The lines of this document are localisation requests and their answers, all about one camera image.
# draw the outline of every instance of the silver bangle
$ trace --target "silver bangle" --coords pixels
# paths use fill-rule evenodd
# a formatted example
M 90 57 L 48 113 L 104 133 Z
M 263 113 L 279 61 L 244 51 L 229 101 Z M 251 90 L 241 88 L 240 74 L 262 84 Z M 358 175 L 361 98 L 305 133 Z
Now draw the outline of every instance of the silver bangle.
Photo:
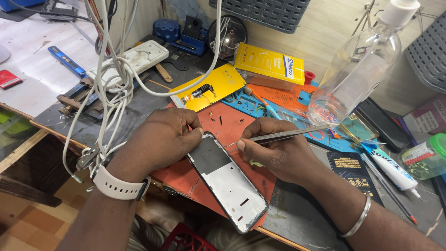
M 341 235 L 342 238 L 346 238 L 349 236 L 352 236 L 356 231 L 359 229 L 359 227 L 364 222 L 365 218 L 367 217 L 367 213 L 370 209 L 370 205 L 372 204 L 372 197 L 370 196 L 370 193 L 367 193 L 367 200 L 365 202 L 364 211 L 361 214 L 361 217 L 359 218 L 358 222 L 353 226 L 353 228 L 348 231 L 348 233 Z

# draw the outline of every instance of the tiled floor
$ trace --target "tiled floor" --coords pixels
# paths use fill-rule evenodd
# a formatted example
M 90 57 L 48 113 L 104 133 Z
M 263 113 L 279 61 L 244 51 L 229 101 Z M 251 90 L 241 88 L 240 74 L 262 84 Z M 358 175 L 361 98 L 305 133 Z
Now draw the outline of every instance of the tiled floor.
M 53 251 L 88 197 L 92 186 L 88 169 L 79 184 L 69 179 L 55 194 L 62 199 L 57 208 L 0 193 L 0 251 Z

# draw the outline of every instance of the gray plastic basket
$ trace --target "gray plastic basket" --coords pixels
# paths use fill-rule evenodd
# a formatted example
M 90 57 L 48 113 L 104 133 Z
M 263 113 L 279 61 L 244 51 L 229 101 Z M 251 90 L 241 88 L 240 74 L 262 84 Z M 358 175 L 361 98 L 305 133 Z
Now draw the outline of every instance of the gray plastic basket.
M 222 0 L 222 11 L 293 34 L 310 0 Z M 217 0 L 209 0 L 217 8 Z
M 435 91 L 446 93 L 446 12 L 405 52 L 420 81 Z

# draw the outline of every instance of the brush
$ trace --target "brush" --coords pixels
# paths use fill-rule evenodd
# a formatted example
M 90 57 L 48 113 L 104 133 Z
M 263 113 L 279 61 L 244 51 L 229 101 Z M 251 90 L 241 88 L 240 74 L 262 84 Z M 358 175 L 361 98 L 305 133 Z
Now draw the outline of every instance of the brush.
M 279 117 L 279 115 L 276 113 L 276 111 L 274 111 L 274 109 L 263 99 L 261 98 L 254 90 L 252 90 L 251 88 L 245 86 L 243 87 L 243 93 L 245 93 L 246 95 L 254 95 L 256 98 L 258 98 L 263 105 L 265 106 L 266 110 L 269 112 L 269 114 L 276 119 L 281 119 Z

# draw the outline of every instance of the blue soldering iron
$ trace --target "blue soldering iron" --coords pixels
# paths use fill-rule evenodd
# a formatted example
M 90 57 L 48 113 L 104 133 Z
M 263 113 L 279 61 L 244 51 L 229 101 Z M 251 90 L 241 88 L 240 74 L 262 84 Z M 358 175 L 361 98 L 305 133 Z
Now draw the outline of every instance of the blue soldering iron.
M 56 46 L 50 46 L 48 47 L 48 50 L 55 58 L 62 62 L 66 67 L 68 67 L 68 69 L 78 75 L 81 79 L 87 77 L 85 70 L 71 60 L 67 55 L 65 55 L 65 53 L 61 52 Z

